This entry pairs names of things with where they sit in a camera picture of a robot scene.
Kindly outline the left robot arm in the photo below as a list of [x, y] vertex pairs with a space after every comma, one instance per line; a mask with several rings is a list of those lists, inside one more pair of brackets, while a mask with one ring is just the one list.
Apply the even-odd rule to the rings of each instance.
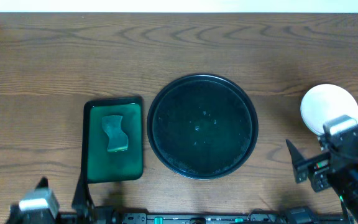
[[88, 184], [82, 175], [78, 179], [71, 205], [73, 212], [61, 212], [60, 204], [49, 188], [48, 179], [42, 177], [35, 189], [10, 207], [8, 224], [66, 224], [91, 223], [95, 220], [94, 203]]

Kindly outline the white plate front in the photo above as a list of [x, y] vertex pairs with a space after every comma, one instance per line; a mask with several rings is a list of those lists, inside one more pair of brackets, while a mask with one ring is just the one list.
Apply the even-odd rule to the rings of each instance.
[[315, 135], [324, 134], [323, 124], [344, 114], [358, 121], [358, 104], [345, 89], [332, 84], [314, 86], [300, 104], [303, 122]]

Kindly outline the dark green sponge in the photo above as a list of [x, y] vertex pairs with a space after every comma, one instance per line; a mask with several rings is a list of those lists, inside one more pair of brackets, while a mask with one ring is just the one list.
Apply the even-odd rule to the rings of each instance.
[[110, 115], [102, 117], [102, 129], [108, 137], [108, 152], [126, 151], [129, 145], [127, 134], [122, 130], [121, 115]]

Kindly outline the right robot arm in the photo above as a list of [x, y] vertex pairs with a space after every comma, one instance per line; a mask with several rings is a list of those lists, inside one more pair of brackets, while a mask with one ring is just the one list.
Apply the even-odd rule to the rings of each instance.
[[358, 223], [358, 126], [337, 134], [325, 133], [318, 140], [327, 151], [310, 159], [286, 140], [295, 182], [309, 180], [315, 192], [332, 188]]

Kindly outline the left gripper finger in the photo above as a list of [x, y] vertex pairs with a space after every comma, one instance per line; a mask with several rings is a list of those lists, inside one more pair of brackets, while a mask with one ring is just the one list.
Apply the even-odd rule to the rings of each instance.
[[80, 174], [78, 179], [71, 207], [79, 217], [88, 218], [91, 216], [94, 204], [84, 174]]
[[35, 190], [47, 189], [47, 188], [48, 188], [48, 179], [46, 177], [42, 177], [41, 180], [36, 185]]

